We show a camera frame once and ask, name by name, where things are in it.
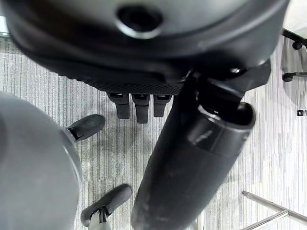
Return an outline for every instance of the black caster wheel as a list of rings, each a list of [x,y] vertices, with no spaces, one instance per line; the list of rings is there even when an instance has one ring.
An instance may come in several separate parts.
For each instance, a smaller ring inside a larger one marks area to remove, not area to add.
[[[285,73],[283,75],[283,81],[284,82],[291,82],[293,80],[293,76],[295,76],[295,74],[293,74],[293,73]]]
[[[85,227],[89,227],[92,215],[101,210],[101,212],[110,216],[115,209],[123,205],[132,195],[132,189],[128,184],[121,184],[117,186],[107,194],[105,194],[100,200],[92,204],[88,208],[84,209],[81,213],[81,223]]]
[[[303,44],[300,43],[300,42],[294,42],[294,43],[292,44],[292,47],[293,47],[293,49],[295,49],[295,50],[299,50],[299,49],[301,49],[301,48],[303,47]]]
[[[67,128],[75,137],[75,141],[85,140],[98,133],[105,126],[106,120],[103,116],[94,114],[76,121]]]

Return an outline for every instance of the gray carpet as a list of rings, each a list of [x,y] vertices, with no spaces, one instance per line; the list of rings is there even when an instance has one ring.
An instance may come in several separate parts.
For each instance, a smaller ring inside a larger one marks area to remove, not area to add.
[[[281,69],[301,70],[307,54],[305,49],[294,51],[290,47],[290,41],[284,43],[281,38],[272,56],[269,83],[245,96],[244,100],[257,110],[256,127],[224,184],[198,218],[199,230],[238,230],[274,213],[247,200],[242,190],[307,215],[307,117],[296,116],[297,109],[307,109],[307,82],[304,78],[290,83],[281,79]],[[118,120],[116,108],[104,92],[58,77],[22,55],[4,38],[0,39],[0,91],[26,99],[64,127],[90,114],[106,117],[103,132],[76,145],[83,180],[74,230],[84,229],[80,211],[121,183],[129,183],[134,194],[114,212],[110,222],[114,230],[131,229],[135,194],[166,116],[153,118],[150,107],[148,124],[137,124],[131,104],[131,119]],[[269,229],[307,227],[286,219]]]

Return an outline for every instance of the chair leg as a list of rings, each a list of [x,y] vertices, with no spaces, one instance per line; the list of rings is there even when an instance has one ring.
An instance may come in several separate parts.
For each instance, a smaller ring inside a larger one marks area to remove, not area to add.
[[[283,81],[284,82],[290,82],[293,80],[293,77],[306,77],[307,78],[307,72],[295,72],[295,73],[285,73],[283,74]]]

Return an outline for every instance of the striped carpet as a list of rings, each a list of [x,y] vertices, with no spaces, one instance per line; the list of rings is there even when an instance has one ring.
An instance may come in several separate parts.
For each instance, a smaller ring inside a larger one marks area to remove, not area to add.
[[[257,111],[255,129],[224,184],[197,219],[197,229],[238,230],[274,213],[247,200],[242,190],[307,215],[307,117],[296,116],[298,109],[307,109],[307,82],[304,78],[290,83],[281,79],[282,69],[302,70],[306,58],[305,49],[294,51],[291,42],[281,37],[272,56],[269,83],[244,98]],[[90,114],[106,117],[101,133],[76,144],[83,180],[74,230],[84,229],[81,210],[121,183],[129,183],[134,194],[111,215],[110,223],[114,230],[130,230],[135,194],[166,116],[154,118],[150,107],[148,124],[137,124],[131,104],[131,119],[118,120],[115,105],[104,92],[38,66],[8,38],[0,38],[0,91],[26,99],[64,127]],[[285,219],[269,229],[307,227]]]

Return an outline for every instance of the chrome bar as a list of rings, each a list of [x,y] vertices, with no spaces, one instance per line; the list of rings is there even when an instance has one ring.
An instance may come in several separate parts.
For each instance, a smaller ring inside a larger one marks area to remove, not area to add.
[[[257,196],[255,194],[252,194],[252,193],[249,193],[249,192],[246,192],[246,191],[243,191],[242,194],[244,196],[246,196],[248,199],[250,200],[253,200],[259,204],[262,204],[263,206],[265,207],[268,207],[272,210],[275,210],[277,212],[281,212],[281,211],[287,211],[289,213],[289,217],[301,224],[304,224],[307,226],[307,217],[297,213],[297,212],[294,212],[294,211],[291,211],[285,207],[282,207],[280,205],[277,205],[276,203],[274,202],[271,202],[269,200],[266,200],[266,199],[263,199],[261,198],[260,196]]]
[[[9,31],[8,28],[6,26],[6,20],[5,17],[0,15],[0,37],[9,37]]]
[[[281,211],[241,230],[259,230],[288,216],[288,211]]]

